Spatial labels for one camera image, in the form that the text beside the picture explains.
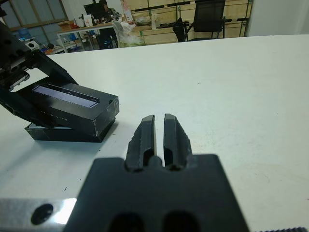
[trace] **black rectangular box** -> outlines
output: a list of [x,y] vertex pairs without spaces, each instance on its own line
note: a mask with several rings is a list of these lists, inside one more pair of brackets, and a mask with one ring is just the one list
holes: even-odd
[[72,83],[44,78],[20,91],[55,126],[98,137],[119,113],[118,97]]
[[85,134],[68,127],[45,128],[33,123],[25,130],[34,140],[101,143],[114,122],[115,118],[98,136]]

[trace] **screw hole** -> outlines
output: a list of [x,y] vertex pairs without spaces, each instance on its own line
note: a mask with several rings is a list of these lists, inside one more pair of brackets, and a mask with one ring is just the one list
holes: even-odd
[[10,45],[12,42],[10,41],[10,40],[5,40],[4,41],[4,44],[6,44],[6,45]]
[[51,204],[41,205],[40,207],[36,208],[36,210],[34,210],[31,217],[31,223],[33,225],[40,225],[46,222],[53,214],[53,210],[54,208]]

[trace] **desk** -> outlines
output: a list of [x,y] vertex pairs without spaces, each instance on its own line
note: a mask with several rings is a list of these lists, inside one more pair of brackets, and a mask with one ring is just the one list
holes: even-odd
[[[80,39],[80,41],[82,41],[82,38],[79,34],[79,32],[83,32],[83,31],[90,31],[90,30],[99,30],[99,29],[105,29],[105,28],[112,28],[112,23],[102,23],[102,24],[97,24],[95,26],[90,26],[90,27],[86,27],[86,28],[77,28],[77,29],[71,29],[71,30],[66,30],[66,31],[59,31],[57,32],[57,36],[58,39],[60,40],[61,46],[63,47],[63,50],[65,53],[68,53],[68,50],[66,49],[63,40],[62,40],[62,35],[67,35],[67,34],[72,34],[72,33],[77,33],[78,38]],[[93,45],[91,40],[90,41],[90,45],[92,50],[94,50]]]
[[[118,95],[120,113],[101,144],[44,142],[0,107],[0,197],[76,197],[93,160],[124,158],[151,114],[163,158],[164,113],[171,113],[194,154],[219,155],[252,231],[309,228],[308,40],[265,36],[51,55],[80,85]],[[29,73],[23,84],[45,77]]]

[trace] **plastic bag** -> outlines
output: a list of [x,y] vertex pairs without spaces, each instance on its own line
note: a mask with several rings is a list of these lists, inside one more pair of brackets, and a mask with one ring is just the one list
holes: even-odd
[[151,20],[149,17],[139,17],[135,20],[136,25],[138,26],[144,26],[144,25],[150,25]]
[[146,45],[142,37],[135,35],[130,35],[133,26],[126,22],[112,22],[112,26],[115,30],[118,47],[135,47],[135,46],[144,46]]

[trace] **black office chair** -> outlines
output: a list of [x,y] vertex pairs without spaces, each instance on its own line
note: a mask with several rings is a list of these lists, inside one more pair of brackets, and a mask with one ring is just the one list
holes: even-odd
[[[175,32],[178,42],[187,41],[199,41],[199,40],[211,40],[217,39],[219,33],[223,30],[223,38],[225,37],[225,23],[230,22],[223,18],[223,11],[225,6],[225,0],[211,0],[211,1],[201,1],[197,2],[194,21],[189,26],[189,22],[182,22],[181,18],[173,26],[173,31]],[[216,38],[195,38],[188,39],[188,32],[191,28],[194,28],[196,32],[216,32]]]

